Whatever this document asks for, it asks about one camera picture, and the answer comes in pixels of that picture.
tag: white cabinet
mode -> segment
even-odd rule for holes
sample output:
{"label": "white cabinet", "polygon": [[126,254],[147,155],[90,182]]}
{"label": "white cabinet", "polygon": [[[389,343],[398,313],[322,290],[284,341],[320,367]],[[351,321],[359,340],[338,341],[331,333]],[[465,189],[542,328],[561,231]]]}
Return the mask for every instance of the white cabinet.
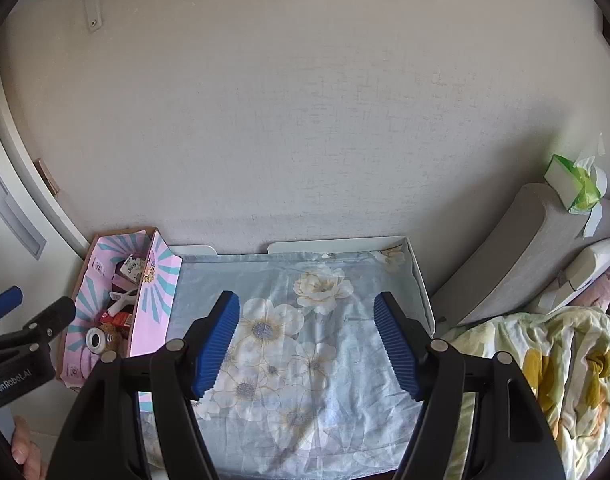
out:
{"label": "white cabinet", "polygon": [[[69,296],[81,265],[79,256],[32,200],[0,143],[0,293],[12,285],[23,291],[21,306],[0,320],[0,333],[20,329],[52,301]],[[35,440],[49,448],[74,397],[61,383],[50,381],[11,407],[28,420],[33,431],[47,435],[38,434]]]}

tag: human hand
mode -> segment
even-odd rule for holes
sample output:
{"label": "human hand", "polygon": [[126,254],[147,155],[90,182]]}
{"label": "human hand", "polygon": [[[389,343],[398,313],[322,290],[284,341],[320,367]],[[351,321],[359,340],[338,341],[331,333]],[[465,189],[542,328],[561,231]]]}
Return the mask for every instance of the human hand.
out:
{"label": "human hand", "polygon": [[23,476],[26,480],[45,480],[47,464],[41,462],[41,450],[30,440],[28,422],[15,415],[16,429],[12,435],[12,458],[23,466]]}

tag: floral tablecloth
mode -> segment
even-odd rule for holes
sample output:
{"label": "floral tablecloth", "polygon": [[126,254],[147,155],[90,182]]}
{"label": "floral tablecloth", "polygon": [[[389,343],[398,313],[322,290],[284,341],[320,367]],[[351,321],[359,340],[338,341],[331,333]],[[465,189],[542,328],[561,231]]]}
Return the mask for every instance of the floral tablecloth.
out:
{"label": "floral tablecloth", "polygon": [[[194,405],[223,476],[351,479],[394,469],[420,404],[399,388],[373,322],[391,291],[427,326],[405,246],[372,253],[184,256],[167,339],[222,290],[242,306],[214,388]],[[148,456],[162,465],[154,417]]]}

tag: gray sofa armrest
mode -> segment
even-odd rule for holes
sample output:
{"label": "gray sofa armrest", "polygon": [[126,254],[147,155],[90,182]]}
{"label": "gray sofa armrest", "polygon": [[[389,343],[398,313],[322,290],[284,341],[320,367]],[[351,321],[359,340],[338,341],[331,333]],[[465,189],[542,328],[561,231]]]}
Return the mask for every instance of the gray sofa armrest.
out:
{"label": "gray sofa armrest", "polygon": [[587,216],[563,209],[547,184],[526,184],[474,254],[432,296],[437,320],[450,326],[516,310],[533,299],[588,245],[610,238],[610,201],[593,237],[579,234]]}

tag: beige textured wall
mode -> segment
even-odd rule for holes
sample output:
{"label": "beige textured wall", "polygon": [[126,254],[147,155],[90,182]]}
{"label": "beige textured wall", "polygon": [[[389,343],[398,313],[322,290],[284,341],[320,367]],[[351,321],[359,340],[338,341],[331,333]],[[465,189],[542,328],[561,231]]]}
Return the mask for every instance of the beige textured wall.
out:
{"label": "beige textured wall", "polygon": [[429,288],[551,150],[602,131],[592,0],[82,0],[15,13],[18,127],[81,230],[160,226],[221,253],[409,234]]}

